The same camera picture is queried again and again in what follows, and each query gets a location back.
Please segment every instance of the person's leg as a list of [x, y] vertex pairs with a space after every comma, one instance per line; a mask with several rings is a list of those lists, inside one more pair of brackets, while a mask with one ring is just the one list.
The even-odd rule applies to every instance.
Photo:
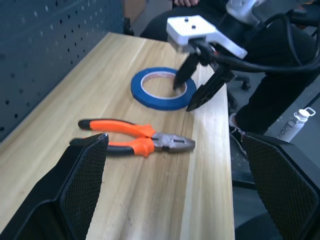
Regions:
[[217, 24], [221, 18], [221, 14], [213, 14], [211, 11], [200, 6], [194, 7], [175, 7], [170, 11], [166, 11], [156, 16], [141, 33], [140, 37], [166, 42], [167, 34], [167, 19], [170, 17], [194, 16], [201, 15], [212, 24]]
[[[294, 66], [281, 22], [275, 22], [250, 41], [245, 60], [269, 66]], [[315, 55], [315, 40], [304, 31], [292, 27], [295, 49], [305, 64]], [[266, 74], [249, 103], [235, 115], [235, 123], [245, 132], [264, 134], [303, 90], [319, 75], [319, 71], [300, 74]]]

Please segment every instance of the blue pegboard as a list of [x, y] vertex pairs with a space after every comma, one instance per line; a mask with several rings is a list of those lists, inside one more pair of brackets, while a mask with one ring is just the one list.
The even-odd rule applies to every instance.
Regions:
[[0, 0], [0, 142], [109, 31], [122, 1]]

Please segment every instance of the plier handle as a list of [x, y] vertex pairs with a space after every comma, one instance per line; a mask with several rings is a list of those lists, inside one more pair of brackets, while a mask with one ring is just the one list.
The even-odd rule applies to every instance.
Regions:
[[196, 146], [192, 139], [156, 132], [150, 124], [137, 125], [118, 119], [98, 118], [80, 120], [78, 126], [83, 130], [116, 132], [136, 137], [135, 140], [129, 142], [110, 141], [107, 147], [109, 156], [141, 155], [148, 157], [153, 152], [179, 153], [193, 150]]

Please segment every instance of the orange plier handle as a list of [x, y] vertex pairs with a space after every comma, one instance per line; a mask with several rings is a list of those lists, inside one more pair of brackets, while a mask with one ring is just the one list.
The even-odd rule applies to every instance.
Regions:
[[156, 131], [150, 124], [137, 125], [118, 119], [98, 118], [80, 120], [78, 126], [83, 130], [115, 132], [136, 137], [135, 140], [129, 142], [110, 141], [107, 147], [108, 156], [142, 155], [148, 157], [155, 151], [152, 136]]

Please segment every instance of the blue tape roll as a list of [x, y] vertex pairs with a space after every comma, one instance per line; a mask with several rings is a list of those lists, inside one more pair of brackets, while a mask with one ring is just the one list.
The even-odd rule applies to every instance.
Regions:
[[143, 84], [144, 81], [155, 77], [174, 77], [177, 70], [168, 67], [147, 68], [138, 72], [131, 81], [131, 93], [133, 97], [148, 108], [173, 111], [188, 106], [192, 95], [196, 92], [195, 82], [190, 78], [185, 82], [184, 92], [176, 97], [159, 97], [147, 93]]

